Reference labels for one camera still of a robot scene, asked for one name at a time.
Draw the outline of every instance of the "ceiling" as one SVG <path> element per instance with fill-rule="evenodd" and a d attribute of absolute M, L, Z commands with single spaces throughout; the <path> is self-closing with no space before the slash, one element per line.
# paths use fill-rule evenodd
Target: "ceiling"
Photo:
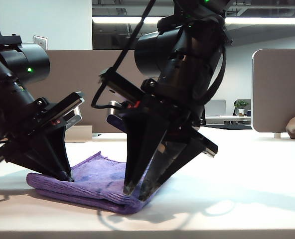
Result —
<path fill-rule="evenodd" d="M 149 0 L 92 0 L 92 16 L 140 16 Z M 150 16 L 173 14 L 173 0 L 157 0 Z M 238 0 L 228 9 L 233 17 L 295 17 L 295 0 Z M 94 49 L 122 49 L 135 24 L 93 23 Z M 272 40 L 295 35 L 295 25 L 227 25 L 235 45 Z M 157 31 L 145 24 L 139 36 Z"/>

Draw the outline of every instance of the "white table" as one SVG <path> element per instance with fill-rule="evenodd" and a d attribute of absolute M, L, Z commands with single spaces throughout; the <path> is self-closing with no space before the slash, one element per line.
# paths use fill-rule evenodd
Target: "white table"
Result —
<path fill-rule="evenodd" d="M 29 170 L 0 165 L 0 239 L 295 239 L 295 140 L 253 130 L 201 128 L 219 145 L 199 155 L 134 215 L 39 196 Z M 126 142 L 69 143 L 74 165 L 101 150 L 124 161 Z"/>

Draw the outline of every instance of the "screw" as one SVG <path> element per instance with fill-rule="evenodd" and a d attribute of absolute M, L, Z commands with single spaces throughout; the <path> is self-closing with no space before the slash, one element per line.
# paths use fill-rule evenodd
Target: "screw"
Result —
<path fill-rule="evenodd" d="M 151 86 L 151 87 L 155 87 L 155 81 L 151 81 L 150 83 L 149 83 L 149 86 Z"/>

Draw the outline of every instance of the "ceiling light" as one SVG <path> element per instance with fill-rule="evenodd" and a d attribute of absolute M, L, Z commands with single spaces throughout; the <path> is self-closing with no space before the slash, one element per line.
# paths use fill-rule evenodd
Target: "ceiling light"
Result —
<path fill-rule="evenodd" d="M 94 16 L 95 23 L 112 23 L 112 24 L 138 24 L 141 20 L 139 16 Z M 149 16 L 145 19 L 146 24 L 157 24 L 162 17 Z M 226 24 L 282 24 L 295 25 L 294 17 L 227 17 Z"/>
<path fill-rule="evenodd" d="M 295 25 L 294 17 L 228 17 L 226 24 L 270 24 Z"/>
<path fill-rule="evenodd" d="M 157 24 L 162 17 L 153 17 L 149 16 L 145 18 L 144 23 L 146 24 Z M 130 24 L 138 24 L 141 21 L 141 17 L 136 16 L 94 16 L 92 17 L 94 23 L 130 23 Z"/>

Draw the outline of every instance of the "potted plant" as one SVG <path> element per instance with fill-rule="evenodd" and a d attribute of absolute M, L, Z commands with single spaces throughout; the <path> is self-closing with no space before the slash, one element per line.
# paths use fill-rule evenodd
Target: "potted plant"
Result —
<path fill-rule="evenodd" d="M 239 100 L 237 102 L 234 103 L 234 106 L 236 108 L 238 108 L 238 111 L 239 111 L 239 116 L 244 116 L 245 115 L 245 110 L 244 110 L 244 107 L 248 105 L 248 103 L 245 101 L 245 100 Z"/>

